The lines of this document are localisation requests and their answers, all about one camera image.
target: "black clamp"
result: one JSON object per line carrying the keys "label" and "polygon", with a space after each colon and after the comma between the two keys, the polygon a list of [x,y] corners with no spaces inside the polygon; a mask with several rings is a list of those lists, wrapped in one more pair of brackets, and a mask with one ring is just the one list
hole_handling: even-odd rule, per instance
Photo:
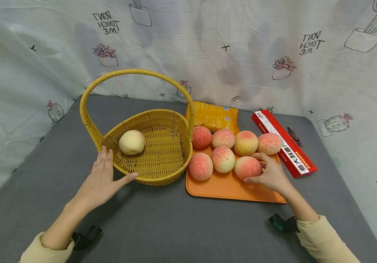
{"label": "black clamp", "polygon": [[96,225],[92,225],[86,235],[81,233],[73,232],[71,238],[74,240],[74,249],[75,251],[85,250],[93,242],[95,239],[102,233],[102,229],[97,227]]}
{"label": "black clamp", "polygon": [[280,215],[274,214],[272,217],[269,218],[269,221],[277,230],[279,230],[282,233],[299,233],[297,220],[294,216],[286,220],[283,220],[282,217],[280,217]]}

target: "yellow snack bag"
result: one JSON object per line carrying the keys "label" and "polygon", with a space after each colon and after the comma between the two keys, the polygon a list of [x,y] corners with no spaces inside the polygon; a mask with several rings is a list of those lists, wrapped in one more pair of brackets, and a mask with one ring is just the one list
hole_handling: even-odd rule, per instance
{"label": "yellow snack bag", "polygon": [[[194,127],[203,126],[211,133],[217,130],[230,129],[234,134],[240,130],[238,128],[238,109],[228,108],[203,102],[194,103]],[[189,108],[185,113],[185,118],[189,118]]]}

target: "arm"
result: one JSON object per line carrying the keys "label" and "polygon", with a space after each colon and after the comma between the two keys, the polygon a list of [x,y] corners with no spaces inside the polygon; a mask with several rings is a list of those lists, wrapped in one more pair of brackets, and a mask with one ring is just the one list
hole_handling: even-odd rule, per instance
{"label": "arm", "polygon": [[359,260],[342,242],[324,216],[319,216],[289,182],[282,166],[264,153],[252,157],[263,161],[266,169],[261,176],[249,177],[246,183],[261,183],[282,195],[297,219],[301,245],[320,263],[355,263]]}
{"label": "arm", "polygon": [[64,207],[61,214],[45,233],[36,236],[22,254],[21,263],[65,263],[71,255],[75,227],[92,210],[105,204],[124,185],[138,174],[128,174],[113,180],[113,152],[102,146],[91,174],[83,182],[77,194]]}

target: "pink peach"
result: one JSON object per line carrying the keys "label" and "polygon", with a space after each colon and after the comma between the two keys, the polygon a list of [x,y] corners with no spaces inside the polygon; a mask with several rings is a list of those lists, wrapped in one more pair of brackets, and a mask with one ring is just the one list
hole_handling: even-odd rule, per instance
{"label": "pink peach", "polygon": [[212,152],[213,167],[218,172],[229,172],[235,165],[235,155],[225,146],[218,146]]}
{"label": "pink peach", "polygon": [[193,128],[193,147],[196,149],[202,149],[209,146],[212,141],[212,134],[210,130],[203,126],[197,126]]}
{"label": "pink peach", "polygon": [[282,139],[275,133],[261,134],[257,140],[259,142],[257,150],[267,155],[274,155],[282,148]]}
{"label": "pink peach", "polygon": [[229,129],[216,131],[212,136],[212,145],[214,148],[225,146],[231,149],[235,144],[235,135]]}
{"label": "pink peach", "polygon": [[189,161],[188,171],[196,180],[207,180],[213,172],[212,160],[206,153],[196,153]]}
{"label": "pink peach", "polygon": [[241,156],[252,155],[258,146],[257,136],[248,130],[243,130],[235,136],[234,151]]}
{"label": "pink peach", "polygon": [[261,164],[256,158],[244,156],[236,161],[234,170],[238,178],[244,181],[247,177],[261,175]]}

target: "basket handle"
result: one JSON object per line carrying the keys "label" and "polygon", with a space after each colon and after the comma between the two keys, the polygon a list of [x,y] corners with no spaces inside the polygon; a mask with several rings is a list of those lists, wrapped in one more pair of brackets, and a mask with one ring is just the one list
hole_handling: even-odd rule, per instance
{"label": "basket handle", "polygon": [[123,69],[123,70],[116,70],[109,72],[99,78],[97,78],[95,81],[91,83],[91,85],[88,86],[88,88],[85,90],[85,92],[82,95],[82,98],[80,100],[80,116],[82,118],[83,124],[85,125],[87,131],[89,132],[90,137],[92,138],[93,142],[96,145],[97,150],[101,149],[102,144],[102,134],[100,133],[99,129],[96,127],[96,125],[93,123],[92,119],[89,117],[89,113],[87,112],[86,108],[86,101],[91,92],[94,88],[96,88],[97,85],[102,83],[105,80],[108,80],[112,77],[120,76],[120,75],[127,75],[127,74],[141,74],[141,75],[149,75],[153,77],[160,78],[161,80],[166,81],[167,83],[172,84],[175,88],[177,88],[186,98],[188,102],[188,108],[189,108],[189,119],[188,119],[188,140],[192,141],[193,139],[193,122],[194,122],[194,104],[193,100],[191,99],[190,94],[186,89],[181,86],[180,83],[173,80],[172,78],[166,77],[163,74],[153,72],[150,70],[145,69]]}

